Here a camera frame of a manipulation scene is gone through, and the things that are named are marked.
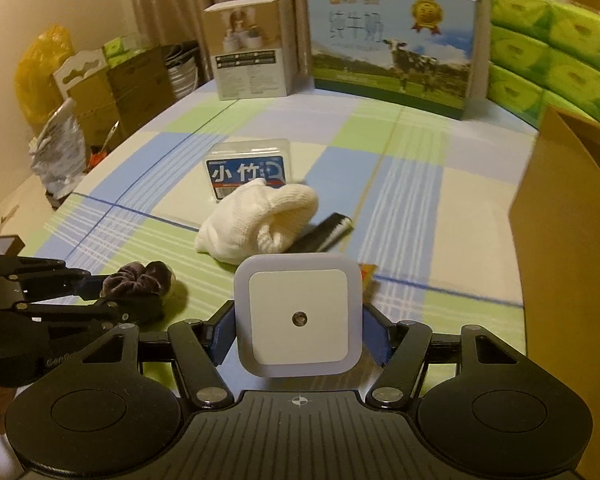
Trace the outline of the yellow plastic bag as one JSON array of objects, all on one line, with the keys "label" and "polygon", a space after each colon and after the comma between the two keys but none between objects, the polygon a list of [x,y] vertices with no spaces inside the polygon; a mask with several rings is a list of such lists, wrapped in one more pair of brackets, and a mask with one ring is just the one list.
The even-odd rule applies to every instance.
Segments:
[{"label": "yellow plastic bag", "polygon": [[53,25],[32,42],[17,65],[16,97],[34,136],[64,102],[53,73],[73,55],[68,29]]}]

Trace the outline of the brown cardboard boxes stack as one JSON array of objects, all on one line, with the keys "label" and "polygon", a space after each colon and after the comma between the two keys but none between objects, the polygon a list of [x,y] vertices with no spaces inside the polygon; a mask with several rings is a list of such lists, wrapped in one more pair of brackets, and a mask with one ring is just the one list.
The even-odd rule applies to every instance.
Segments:
[{"label": "brown cardboard boxes stack", "polygon": [[164,110],[196,89],[196,41],[153,47],[109,66],[69,58],[55,74],[58,90],[73,99],[88,154],[111,151]]}]

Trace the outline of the dark velvet scrunchie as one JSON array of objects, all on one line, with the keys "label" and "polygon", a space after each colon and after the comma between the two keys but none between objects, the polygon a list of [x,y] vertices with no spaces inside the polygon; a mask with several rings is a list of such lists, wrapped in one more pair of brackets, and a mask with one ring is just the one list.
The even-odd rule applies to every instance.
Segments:
[{"label": "dark velvet scrunchie", "polygon": [[163,318],[164,300],[174,282],[174,274],[164,262],[134,261],[104,279],[100,296],[118,304],[126,302],[138,324],[149,324]]}]

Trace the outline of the black comb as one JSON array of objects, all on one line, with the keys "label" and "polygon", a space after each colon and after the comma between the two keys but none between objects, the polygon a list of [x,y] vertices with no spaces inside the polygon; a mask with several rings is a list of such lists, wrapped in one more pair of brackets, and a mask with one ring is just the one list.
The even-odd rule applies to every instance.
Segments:
[{"label": "black comb", "polygon": [[312,231],[298,238],[288,249],[288,254],[324,252],[353,230],[352,220],[344,214],[331,214]]}]

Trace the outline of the white beige product box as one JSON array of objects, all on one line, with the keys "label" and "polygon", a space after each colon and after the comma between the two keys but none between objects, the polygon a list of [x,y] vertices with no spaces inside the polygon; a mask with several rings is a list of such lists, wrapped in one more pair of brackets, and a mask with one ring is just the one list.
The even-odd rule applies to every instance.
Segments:
[{"label": "white beige product box", "polygon": [[298,74],[292,0],[230,0],[202,14],[221,100],[280,98]]}]

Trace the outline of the open cardboard box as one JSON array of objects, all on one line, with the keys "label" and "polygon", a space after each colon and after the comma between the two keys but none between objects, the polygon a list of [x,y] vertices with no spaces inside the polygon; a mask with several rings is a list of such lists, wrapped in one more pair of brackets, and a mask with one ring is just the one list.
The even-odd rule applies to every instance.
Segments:
[{"label": "open cardboard box", "polygon": [[527,354],[592,412],[580,461],[600,479],[600,123],[548,108],[509,209]]}]

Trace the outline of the blue milk carton case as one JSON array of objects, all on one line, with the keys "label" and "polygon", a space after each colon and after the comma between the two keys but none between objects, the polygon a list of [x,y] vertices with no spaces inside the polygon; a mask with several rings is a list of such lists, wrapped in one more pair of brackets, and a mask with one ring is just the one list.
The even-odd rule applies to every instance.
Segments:
[{"label": "blue milk carton case", "polygon": [[306,0],[317,88],[460,119],[476,0]]}]

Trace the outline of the red orange snack packet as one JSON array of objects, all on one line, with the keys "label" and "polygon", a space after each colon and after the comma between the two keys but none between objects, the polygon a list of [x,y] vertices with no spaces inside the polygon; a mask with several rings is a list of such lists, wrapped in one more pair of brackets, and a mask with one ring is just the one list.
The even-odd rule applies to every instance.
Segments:
[{"label": "red orange snack packet", "polygon": [[373,288],[374,274],[377,266],[370,263],[360,263],[358,267],[361,271],[363,294],[368,295]]}]

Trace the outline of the white knit sock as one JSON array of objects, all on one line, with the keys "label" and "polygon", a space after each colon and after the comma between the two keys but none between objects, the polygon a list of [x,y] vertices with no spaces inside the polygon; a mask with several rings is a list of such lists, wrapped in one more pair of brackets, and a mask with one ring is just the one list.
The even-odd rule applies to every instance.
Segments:
[{"label": "white knit sock", "polygon": [[238,266],[247,258],[281,254],[314,217],[313,188],[291,183],[280,188],[253,180],[221,200],[196,236],[196,252]]}]

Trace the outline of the crumpled white plastic bag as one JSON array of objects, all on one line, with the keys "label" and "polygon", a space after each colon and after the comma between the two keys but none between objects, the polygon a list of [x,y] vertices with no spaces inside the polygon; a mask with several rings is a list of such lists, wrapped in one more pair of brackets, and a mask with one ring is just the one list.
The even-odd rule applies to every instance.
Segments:
[{"label": "crumpled white plastic bag", "polygon": [[84,135],[74,116],[75,108],[76,101],[66,99],[29,145],[32,171],[45,191],[56,196],[86,169]]}]

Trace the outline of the green tissue pack stack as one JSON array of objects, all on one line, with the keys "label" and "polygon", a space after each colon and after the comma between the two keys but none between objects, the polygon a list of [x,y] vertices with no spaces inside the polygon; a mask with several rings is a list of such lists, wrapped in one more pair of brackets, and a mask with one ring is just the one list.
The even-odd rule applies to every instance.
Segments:
[{"label": "green tissue pack stack", "polygon": [[600,12],[558,0],[490,0],[486,96],[528,124],[549,106],[600,122]]}]

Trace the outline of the dark tray with items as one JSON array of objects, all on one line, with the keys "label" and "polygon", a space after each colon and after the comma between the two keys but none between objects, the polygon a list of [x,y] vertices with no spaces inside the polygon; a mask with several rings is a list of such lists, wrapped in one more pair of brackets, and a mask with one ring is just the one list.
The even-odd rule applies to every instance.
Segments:
[{"label": "dark tray with items", "polygon": [[60,190],[60,194],[58,196],[51,192],[46,192],[46,200],[50,203],[52,209],[57,210],[63,203],[65,203],[69,195],[76,189],[76,187],[81,183],[81,181],[91,171],[93,171],[94,168],[98,166],[107,156],[107,152],[91,154],[91,157],[87,162],[86,169],[82,172],[82,174],[79,174],[78,176],[72,178],[68,184],[65,184],[64,187]]}]

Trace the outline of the blue white card pack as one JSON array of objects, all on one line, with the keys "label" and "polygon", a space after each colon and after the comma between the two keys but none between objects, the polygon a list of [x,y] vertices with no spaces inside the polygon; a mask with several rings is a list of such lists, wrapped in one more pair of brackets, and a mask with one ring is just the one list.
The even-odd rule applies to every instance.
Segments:
[{"label": "blue white card pack", "polygon": [[204,169],[217,202],[253,180],[280,188],[291,179],[290,143],[286,139],[218,143],[204,155]]}]

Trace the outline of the white square night light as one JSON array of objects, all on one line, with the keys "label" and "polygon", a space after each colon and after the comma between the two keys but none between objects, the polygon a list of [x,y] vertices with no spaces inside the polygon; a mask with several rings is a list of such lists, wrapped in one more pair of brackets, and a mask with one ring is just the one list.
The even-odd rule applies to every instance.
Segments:
[{"label": "white square night light", "polygon": [[362,356],[362,273],[343,255],[250,257],[235,272],[234,301],[238,356],[253,375],[337,375]]}]

